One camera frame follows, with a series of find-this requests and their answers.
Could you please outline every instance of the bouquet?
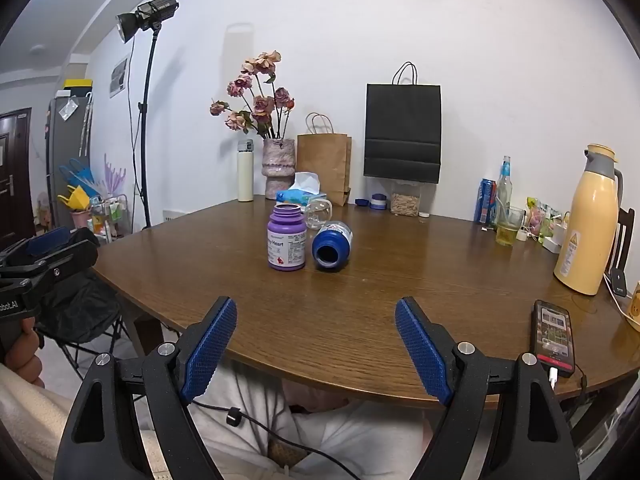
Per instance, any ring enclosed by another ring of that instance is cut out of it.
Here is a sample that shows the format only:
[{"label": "bouquet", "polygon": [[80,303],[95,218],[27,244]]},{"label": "bouquet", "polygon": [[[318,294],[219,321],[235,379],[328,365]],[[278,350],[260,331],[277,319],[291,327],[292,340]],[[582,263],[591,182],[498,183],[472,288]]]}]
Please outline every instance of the bouquet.
[{"label": "bouquet", "polygon": [[[276,63],[281,59],[282,56],[274,50],[270,54],[263,52],[255,59],[245,60],[240,75],[226,87],[226,92],[231,97],[244,100],[244,106],[236,112],[231,109],[229,103],[214,101],[209,108],[211,115],[217,117],[229,111],[225,124],[231,130],[242,130],[246,134],[255,130],[263,139],[282,139],[287,131],[289,114],[295,106],[295,101],[286,88],[276,88],[274,85]],[[261,75],[268,78],[260,81]],[[267,89],[271,86],[273,95],[265,94],[263,85]]]}]

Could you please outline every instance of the person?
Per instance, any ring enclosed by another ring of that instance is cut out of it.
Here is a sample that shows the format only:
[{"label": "person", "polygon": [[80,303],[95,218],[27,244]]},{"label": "person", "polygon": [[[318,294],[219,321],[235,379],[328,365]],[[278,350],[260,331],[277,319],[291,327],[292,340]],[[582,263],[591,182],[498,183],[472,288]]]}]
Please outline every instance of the person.
[{"label": "person", "polygon": [[[0,364],[0,420],[34,469],[52,478],[56,453],[72,401],[44,389],[42,364],[35,355],[37,336],[33,320],[22,322],[23,334]],[[238,362],[223,360],[198,402],[236,406],[272,431],[293,442],[322,450],[342,462],[362,480],[409,479],[433,436],[442,410],[430,412],[313,394]],[[325,411],[293,414],[291,398]],[[149,416],[146,399],[136,403],[146,455],[155,480],[170,480]],[[225,480],[280,480],[351,478],[318,454],[309,454],[295,466],[278,466],[268,457],[270,436],[243,419],[238,428],[225,423],[226,412],[189,406],[204,445]],[[483,420],[490,434],[491,417]],[[486,445],[476,446],[465,477],[477,478]]]}]

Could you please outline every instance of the vase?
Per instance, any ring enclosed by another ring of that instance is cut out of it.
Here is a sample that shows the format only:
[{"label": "vase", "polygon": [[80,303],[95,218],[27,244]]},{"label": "vase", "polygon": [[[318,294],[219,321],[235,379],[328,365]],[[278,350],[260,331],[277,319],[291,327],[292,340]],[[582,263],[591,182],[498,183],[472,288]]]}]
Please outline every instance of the vase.
[{"label": "vase", "polygon": [[264,139],[262,174],[267,177],[264,195],[276,200],[276,193],[289,189],[296,174],[296,141]]}]

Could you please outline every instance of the yellow liquid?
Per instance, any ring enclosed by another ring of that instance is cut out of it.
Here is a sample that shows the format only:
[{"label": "yellow liquid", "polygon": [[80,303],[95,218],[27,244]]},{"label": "yellow liquid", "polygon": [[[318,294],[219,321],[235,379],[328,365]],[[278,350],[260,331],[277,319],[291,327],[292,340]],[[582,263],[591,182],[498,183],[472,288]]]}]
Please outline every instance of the yellow liquid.
[{"label": "yellow liquid", "polygon": [[511,225],[498,224],[498,229],[495,233],[495,241],[500,245],[512,246],[516,241],[518,234],[518,228]]}]

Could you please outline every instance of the blue bottle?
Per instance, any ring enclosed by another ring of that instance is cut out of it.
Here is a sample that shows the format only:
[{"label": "blue bottle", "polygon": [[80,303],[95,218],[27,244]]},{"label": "blue bottle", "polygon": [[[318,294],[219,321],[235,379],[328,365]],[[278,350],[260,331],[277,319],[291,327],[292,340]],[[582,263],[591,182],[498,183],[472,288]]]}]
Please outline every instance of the blue bottle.
[{"label": "blue bottle", "polygon": [[337,269],[349,259],[353,233],[344,222],[327,222],[318,231],[311,252],[314,260],[325,269]]}]

